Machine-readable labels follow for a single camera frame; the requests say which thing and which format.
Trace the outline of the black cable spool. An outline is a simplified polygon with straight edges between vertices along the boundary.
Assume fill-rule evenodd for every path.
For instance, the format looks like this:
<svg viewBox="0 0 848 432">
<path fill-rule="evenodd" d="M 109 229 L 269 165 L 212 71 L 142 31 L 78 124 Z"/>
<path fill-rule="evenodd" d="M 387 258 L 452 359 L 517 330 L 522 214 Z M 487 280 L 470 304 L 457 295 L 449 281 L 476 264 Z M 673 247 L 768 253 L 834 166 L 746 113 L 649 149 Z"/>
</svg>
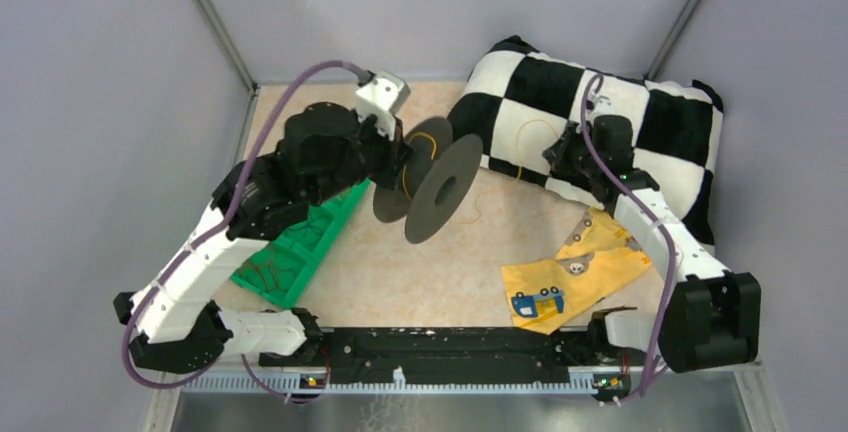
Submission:
<svg viewBox="0 0 848 432">
<path fill-rule="evenodd" d="M 453 216 L 478 172 L 483 152 L 476 134 L 453 137 L 445 117 L 430 117 L 405 137 L 410 159 L 390 186 L 375 186 L 372 210 L 382 223 L 403 219 L 411 244 L 427 241 Z"/>
</svg>

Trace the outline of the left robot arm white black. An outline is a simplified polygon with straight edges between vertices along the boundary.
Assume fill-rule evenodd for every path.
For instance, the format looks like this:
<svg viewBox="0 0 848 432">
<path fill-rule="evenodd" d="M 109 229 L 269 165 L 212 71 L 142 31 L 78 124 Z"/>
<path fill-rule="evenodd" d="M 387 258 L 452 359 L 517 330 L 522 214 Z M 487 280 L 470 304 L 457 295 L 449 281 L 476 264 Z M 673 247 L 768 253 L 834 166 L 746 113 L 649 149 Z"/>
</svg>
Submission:
<svg viewBox="0 0 848 432">
<path fill-rule="evenodd" d="M 187 381 L 236 355 L 314 362 L 320 330 L 307 312 L 228 310 L 215 293 L 314 208 L 365 181 L 386 184 L 410 154 L 401 121 L 384 128 L 379 116 L 332 102 L 287 118 L 271 152 L 253 151 L 217 186 L 193 234 L 156 278 L 115 297 L 129 375 L 140 380 L 151 370 Z"/>
</svg>

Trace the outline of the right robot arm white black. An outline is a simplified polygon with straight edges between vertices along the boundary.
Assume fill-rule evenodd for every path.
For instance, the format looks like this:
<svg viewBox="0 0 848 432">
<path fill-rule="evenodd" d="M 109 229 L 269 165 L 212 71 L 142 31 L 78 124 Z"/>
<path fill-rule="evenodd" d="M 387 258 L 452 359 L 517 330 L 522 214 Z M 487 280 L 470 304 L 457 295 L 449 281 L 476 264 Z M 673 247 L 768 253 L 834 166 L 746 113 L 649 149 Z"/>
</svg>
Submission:
<svg viewBox="0 0 848 432">
<path fill-rule="evenodd" d="M 671 211 L 660 186 L 634 165 L 630 121 L 602 115 L 570 121 L 543 156 L 555 173 L 588 181 L 594 198 L 635 239 L 664 274 L 656 312 L 632 308 L 604 313 L 586 337 L 589 356 L 612 364 L 627 348 L 646 365 L 664 362 L 676 373 L 744 364 L 758 356 L 761 287 L 708 252 Z"/>
</svg>

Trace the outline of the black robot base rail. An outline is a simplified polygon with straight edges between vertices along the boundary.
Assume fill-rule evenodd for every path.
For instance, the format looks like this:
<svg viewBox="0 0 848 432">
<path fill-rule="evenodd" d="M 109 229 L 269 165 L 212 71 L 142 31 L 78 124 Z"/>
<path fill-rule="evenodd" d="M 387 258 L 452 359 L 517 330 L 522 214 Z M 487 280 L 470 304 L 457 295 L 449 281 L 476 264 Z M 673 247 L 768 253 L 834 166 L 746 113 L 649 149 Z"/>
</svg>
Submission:
<svg viewBox="0 0 848 432">
<path fill-rule="evenodd" d="M 590 331 L 549 335 L 510 327 L 325 329 L 293 355 L 262 353 L 263 368 L 312 367 L 333 384 L 381 384 L 402 371 L 412 385 L 565 383 L 578 366 L 640 366 L 645 355 Z"/>
</svg>

